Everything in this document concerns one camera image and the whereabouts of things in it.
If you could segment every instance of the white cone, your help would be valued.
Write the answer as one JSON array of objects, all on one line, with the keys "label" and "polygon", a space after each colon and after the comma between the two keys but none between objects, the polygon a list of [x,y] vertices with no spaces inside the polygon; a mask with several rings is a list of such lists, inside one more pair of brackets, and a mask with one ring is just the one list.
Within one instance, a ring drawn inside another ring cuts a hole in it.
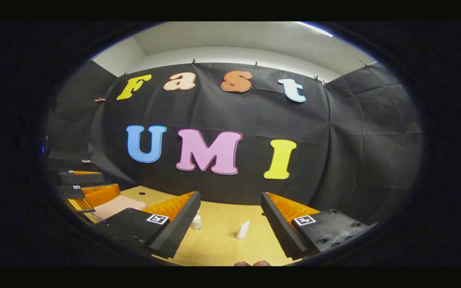
[{"label": "white cone", "polygon": [[237,239],[243,239],[247,235],[247,231],[249,230],[250,220],[245,222],[242,226],[240,226],[238,234],[236,234]]}]

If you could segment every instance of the letter u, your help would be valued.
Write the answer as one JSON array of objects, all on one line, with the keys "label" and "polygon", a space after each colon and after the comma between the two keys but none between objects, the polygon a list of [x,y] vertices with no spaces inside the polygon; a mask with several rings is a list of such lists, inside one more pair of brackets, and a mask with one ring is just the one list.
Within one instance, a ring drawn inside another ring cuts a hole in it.
[{"label": "letter u", "polygon": [[165,126],[150,126],[148,131],[150,137],[150,152],[143,153],[140,150],[140,134],[143,132],[143,126],[131,125],[126,128],[128,132],[128,153],[131,158],[138,162],[152,163],[161,156],[161,137],[166,132]]}]

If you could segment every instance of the white bottle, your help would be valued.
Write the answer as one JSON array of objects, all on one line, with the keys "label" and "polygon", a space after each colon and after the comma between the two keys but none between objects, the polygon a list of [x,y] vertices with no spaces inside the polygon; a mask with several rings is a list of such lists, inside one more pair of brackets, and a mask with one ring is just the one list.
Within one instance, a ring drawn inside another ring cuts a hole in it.
[{"label": "white bottle", "polygon": [[192,221],[193,230],[202,230],[202,217],[200,217],[199,213],[200,210],[197,211],[197,216],[195,216]]},{"label": "white bottle", "polygon": [[243,239],[247,236],[247,231],[249,230],[250,220],[245,222],[242,226],[240,226],[238,233],[236,234],[237,239]]}]

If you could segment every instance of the ceiling light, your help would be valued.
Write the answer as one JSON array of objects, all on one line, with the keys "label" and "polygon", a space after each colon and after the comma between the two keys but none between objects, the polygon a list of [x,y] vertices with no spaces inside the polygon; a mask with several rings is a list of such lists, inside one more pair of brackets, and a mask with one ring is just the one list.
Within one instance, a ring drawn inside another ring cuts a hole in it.
[{"label": "ceiling light", "polygon": [[304,22],[295,22],[295,21],[293,21],[293,23],[300,24],[300,25],[305,26],[305,27],[307,27],[307,28],[309,28],[309,29],[313,29],[314,31],[317,31],[317,32],[319,32],[319,33],[321,33],[321,34],[325,34],[325,35],[327,35],[328,37],[332,37],[332,36],[333,36],[332,34],[328,33],[328,32],[325,31],[325,30],[322,30],[322,29],[320,29],[320,28],[317,28],[317,27],[314,27],[314,26],[312,26],[312,25],[306,24],[306,23],[304,23]]}]

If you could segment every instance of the orange foam pad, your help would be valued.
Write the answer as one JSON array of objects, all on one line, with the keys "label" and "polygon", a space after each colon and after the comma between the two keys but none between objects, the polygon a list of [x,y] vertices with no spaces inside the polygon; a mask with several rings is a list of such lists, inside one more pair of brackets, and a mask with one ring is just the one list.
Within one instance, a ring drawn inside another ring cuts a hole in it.
[{"label": "orange foam pad", "polygon": [[120,195],[118,184],[84,187],[81,190],[83,191],[84,199],[92,207],[105,204]]},{"label": "orange foam pad", "polygon": [[188,200],[190,200],[193,194],[194,192],[190,192],[185,195],[172,198],[165,202],[161,202],[154,206],[150,206],[149,208],[144,209],[142,211],[147,212],[147,213],[157,214],[157,215],[168,216],[171,222],[175,219],[175,217],[181,211],[184,205],[186,205]]},{"label": "orange foam pad", "polygon": [[293,200],[289,200],[287,198],[280,197],[278,195],[275,195],[269,192],[267,192],[267,195],[269,196],[271,201],[275,204],[275,206],[280,211],[280,213],[282,213],[282,216],[284,216],[286,221],[289,223],[289,225],[291,225],[291,227],[295,231],[296,231],[296,228],[291,223],[293,219],[297,217],[320,213],[320,211],[314,208],[302,205],[298,202],[294,202]]},{"label": "orange foam pad", "polygon": [[73,171],[74,175],[84,175],[84,174],[99,174],[100,172],[90,172],[90,171]]}]

